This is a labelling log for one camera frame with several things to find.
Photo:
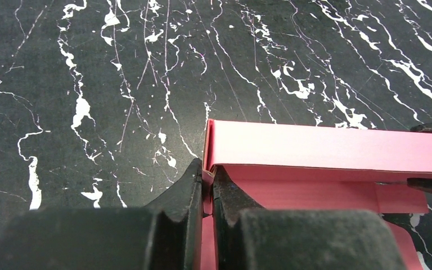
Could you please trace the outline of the pink paper box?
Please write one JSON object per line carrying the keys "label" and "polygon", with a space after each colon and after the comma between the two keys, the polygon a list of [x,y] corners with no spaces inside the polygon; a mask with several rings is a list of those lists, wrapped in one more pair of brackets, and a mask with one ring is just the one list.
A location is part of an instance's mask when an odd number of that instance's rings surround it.
{"label": "pink paper box", "polygon": [[225,170],[269,209],[428,212],[409,178],[432,183],[432,127],[416,132],[210,119],[202,178]]}

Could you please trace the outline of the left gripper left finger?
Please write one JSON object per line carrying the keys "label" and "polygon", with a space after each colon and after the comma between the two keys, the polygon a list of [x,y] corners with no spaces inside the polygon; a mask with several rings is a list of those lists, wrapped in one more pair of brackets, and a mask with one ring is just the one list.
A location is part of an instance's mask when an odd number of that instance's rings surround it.
{"label": "left gripper left finger", "polygon": [[45,209],[14,218],[0,269],[199,269],[201,160],[142,207]]}

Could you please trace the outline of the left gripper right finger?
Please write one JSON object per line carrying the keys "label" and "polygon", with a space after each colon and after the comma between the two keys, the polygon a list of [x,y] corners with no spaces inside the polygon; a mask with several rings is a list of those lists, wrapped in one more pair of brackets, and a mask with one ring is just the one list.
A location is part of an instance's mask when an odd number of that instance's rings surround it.
{"label": "left gripper right finger", "polygon": [[218,168],[213,181],[218,269],[405,269],[396,240],[366,210],[268,210]]}

